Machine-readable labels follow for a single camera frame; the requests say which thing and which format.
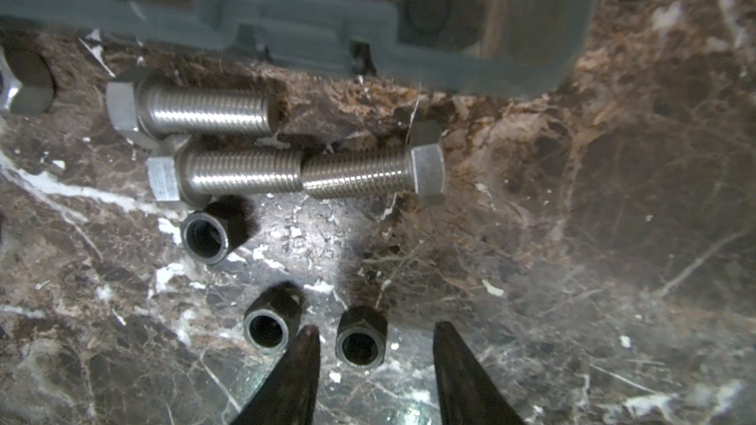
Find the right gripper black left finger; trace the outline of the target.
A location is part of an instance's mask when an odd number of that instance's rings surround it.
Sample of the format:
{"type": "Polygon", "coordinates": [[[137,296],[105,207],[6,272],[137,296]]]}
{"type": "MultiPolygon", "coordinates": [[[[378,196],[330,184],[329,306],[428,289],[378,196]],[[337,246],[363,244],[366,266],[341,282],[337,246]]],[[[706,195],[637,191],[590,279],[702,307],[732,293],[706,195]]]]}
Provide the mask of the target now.
{"type": "Polygon", "coordinates": [[[311,424],[320,364],[319,330],[305,326],[232,425],[311,424]]]}

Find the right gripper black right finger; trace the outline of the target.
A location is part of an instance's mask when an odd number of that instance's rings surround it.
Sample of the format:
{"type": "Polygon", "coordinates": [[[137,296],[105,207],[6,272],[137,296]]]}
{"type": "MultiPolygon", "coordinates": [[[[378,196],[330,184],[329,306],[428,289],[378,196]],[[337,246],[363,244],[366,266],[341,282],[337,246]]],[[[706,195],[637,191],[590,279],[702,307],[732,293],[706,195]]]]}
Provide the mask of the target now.
{"type": "Polygon", "coordinates": [[[450,322],[434,327],[433,359],[444,425],[525,424],[450,322]]]}

